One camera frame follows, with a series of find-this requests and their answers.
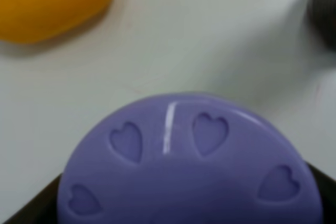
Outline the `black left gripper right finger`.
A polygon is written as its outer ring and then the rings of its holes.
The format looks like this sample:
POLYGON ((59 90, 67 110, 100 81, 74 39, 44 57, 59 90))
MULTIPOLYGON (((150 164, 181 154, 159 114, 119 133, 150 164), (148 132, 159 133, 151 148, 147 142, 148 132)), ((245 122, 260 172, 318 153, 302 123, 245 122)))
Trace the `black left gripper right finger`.
POLYGON ((315 181, 323 205, 323 223, 336 224, 336 183, 335 179, 323 173, 315 166, 307 163, 315 181))

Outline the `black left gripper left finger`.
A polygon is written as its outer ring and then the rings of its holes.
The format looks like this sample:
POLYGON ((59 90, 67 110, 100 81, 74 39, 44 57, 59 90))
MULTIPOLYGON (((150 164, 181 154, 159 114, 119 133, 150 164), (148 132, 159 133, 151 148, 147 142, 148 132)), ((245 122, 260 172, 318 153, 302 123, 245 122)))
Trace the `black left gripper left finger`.
POLYGON ((57 224, 57 194, 61 176, 57 176, 4 224, 57 224))

